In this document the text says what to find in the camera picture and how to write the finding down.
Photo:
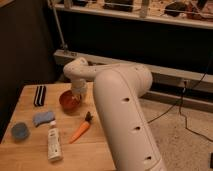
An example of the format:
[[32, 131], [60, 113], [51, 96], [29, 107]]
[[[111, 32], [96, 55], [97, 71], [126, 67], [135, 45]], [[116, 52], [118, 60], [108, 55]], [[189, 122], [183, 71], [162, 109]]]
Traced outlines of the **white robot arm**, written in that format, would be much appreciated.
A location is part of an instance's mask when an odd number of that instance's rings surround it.
[[93, 98], [117, 171], [167, 171], [139, 103], [149, 91], [152, 74], [142, 64], [90, 66], [79, 57], [63, 72], [80, 95], [93, 82]]

